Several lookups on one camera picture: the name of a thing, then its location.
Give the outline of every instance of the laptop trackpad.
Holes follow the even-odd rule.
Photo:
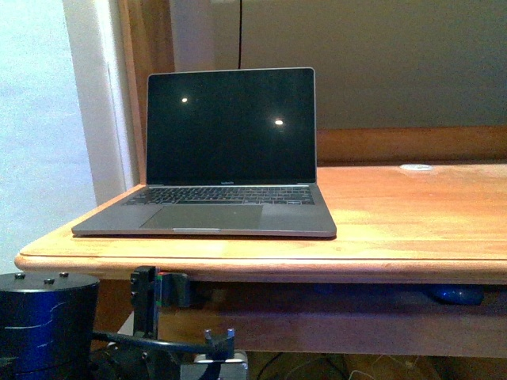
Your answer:
[[[258,228],[261,214],[262,206],[254,205],[174,205],[161,209],[140,228],[182,233],[185,229],[251,230]]]

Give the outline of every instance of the laptop keyboard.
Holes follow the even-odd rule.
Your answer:
[[[305,186],[148,188],[124,204],[314,204]]]

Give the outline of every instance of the black cylinder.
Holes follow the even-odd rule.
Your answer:
[[[88,378],[98,283],[74,273],[0,275],[0,359],[16,379]]]

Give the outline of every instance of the desk surface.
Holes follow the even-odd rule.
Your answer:
[[[24,270],[127,279],[154,265],[203,281],[507,283],[507,165],[319,168],[334,240],[73,237],[71,227],[126,192],[24,247]]]

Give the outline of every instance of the white window frame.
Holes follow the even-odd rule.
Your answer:
[[[97,204],[139,183],[117,0],[63,0]]]

